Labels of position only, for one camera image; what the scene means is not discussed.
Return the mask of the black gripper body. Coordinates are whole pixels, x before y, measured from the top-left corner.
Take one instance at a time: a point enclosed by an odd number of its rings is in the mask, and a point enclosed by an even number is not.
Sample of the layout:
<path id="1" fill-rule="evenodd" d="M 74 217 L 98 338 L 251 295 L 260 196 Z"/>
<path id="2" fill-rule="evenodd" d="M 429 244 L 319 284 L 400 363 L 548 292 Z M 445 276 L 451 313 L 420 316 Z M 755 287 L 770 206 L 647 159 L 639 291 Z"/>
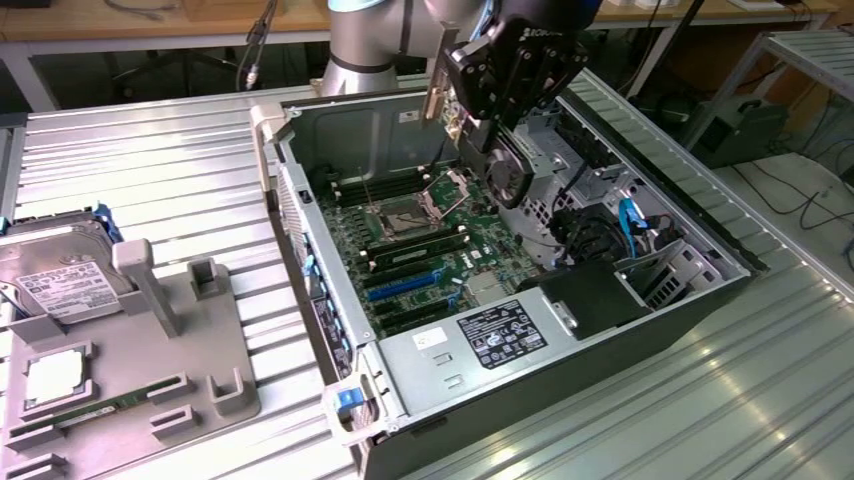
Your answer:
<path id="1" fill-rule="evenodd" d="M 572 45 L 600 5 L 598 0 L 496 1 L 485 30 L 488 45 L 497 50 L 515 50 L 528 41 Z"/>

